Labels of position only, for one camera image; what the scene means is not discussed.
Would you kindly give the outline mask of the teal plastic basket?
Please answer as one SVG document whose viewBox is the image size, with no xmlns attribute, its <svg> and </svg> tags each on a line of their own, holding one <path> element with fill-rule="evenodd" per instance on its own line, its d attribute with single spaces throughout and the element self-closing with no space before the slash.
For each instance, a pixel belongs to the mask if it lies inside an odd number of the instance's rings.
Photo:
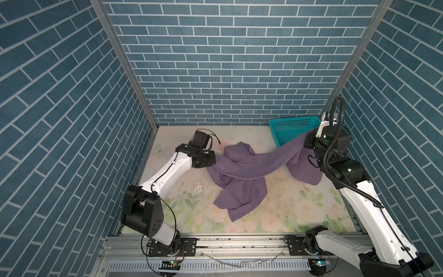
<svg viewBox="0 0 443 277">
<path fill-rule="evenodd" d="M 299 135 L 318 128 L 320 122 L 315 116 L 280 118 L 270 120 L 269 126 L 276 146 L 281 147 Z"/>
</svg>

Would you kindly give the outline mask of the purple trousers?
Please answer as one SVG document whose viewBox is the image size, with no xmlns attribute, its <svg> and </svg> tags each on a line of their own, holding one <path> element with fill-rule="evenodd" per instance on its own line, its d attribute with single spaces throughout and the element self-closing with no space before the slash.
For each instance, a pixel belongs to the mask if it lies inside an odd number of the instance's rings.
<svg viewBox="0 0 443 277">
<path fill-rule="evenodd" d="M 208 168 L 213 182 L 223 188 L 214 205 L 227 210 L 232 222 L 243 218 L 265 199 L 265 176 L 284 166 L 296 180 L 318 185 L 323 173 L 310 163 L 314 151 L 304 147 L 308 134 L 305 132 L 264 154 L 255 153 L 243 142 L 226 146 L 224 154 L 217 155 L 215 164 Z"/>
</svg>

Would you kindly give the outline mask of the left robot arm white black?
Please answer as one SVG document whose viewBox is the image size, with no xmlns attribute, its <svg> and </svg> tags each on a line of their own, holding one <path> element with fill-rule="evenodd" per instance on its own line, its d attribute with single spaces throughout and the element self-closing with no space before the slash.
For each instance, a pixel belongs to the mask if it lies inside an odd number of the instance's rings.
<svg viewBox="0 0 443 277">
<path fill-rule="evenodd" d="M 215 163 L 214 151 L 191 144 L 179 145 L 171 159 L 153 177 L 141 185 L 131 185 L 126 189 L 121 223 L 164 245 L 169 251 L 176 252 L 181 234 L 176 224 L 171 227 L 165 223 L 165 195 L 188 170 L 210 167 Z"/>
</svg>

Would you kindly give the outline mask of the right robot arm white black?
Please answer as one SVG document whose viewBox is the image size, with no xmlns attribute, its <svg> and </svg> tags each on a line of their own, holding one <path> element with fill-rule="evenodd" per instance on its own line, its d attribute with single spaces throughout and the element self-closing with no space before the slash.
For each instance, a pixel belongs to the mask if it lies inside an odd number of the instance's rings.
<svg viewBox="0 0 443 277">
<path fill-rule="evenodd" d="M 314 151 L 318 167 L 351 205 L 372 245 L 360 245 L 325 226 L 316 226 L 306 231 L 306 251 L 311 255 L 331 252 L 365 277 L 423 275 L 434 266 L 434 260 L 409 242 L 378 198 L 368 172 L 346 157 L 349 142 L 350 137 L 340 128 L 327 126 L 319 137 L 308 133 L 305 148 Z"/>
</svg>

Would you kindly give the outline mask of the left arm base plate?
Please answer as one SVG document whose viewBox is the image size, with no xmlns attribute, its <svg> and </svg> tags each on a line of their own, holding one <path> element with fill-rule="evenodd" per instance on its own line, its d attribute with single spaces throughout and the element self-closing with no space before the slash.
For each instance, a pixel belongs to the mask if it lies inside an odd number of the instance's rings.
<svg viewBox="0 0 443 277">
<path fill-rule="evenodd" d="M 196 254 L 197 238 L 176 238 L 170 245 L 150 240 L 147 243 L 147 247 L 149 257 L 193 257 Z"/>
</svg>

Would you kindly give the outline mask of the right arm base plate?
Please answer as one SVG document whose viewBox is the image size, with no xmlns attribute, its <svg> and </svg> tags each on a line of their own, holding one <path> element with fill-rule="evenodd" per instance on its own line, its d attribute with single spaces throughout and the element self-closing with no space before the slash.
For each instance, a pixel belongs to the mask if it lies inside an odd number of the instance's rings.
<svg viewBox="0 0 443 277">
<path fill-rule="evenodd" d="M 311 244 L 311 239 L 308 239 L 308 242 L 306 242 L 305 237 L 299 238 L 292 234 L 285 235 L 283 241 L 288 246 L 290 256 L 321 256 L 323 254 L 322 250 Z"/>
</svg>

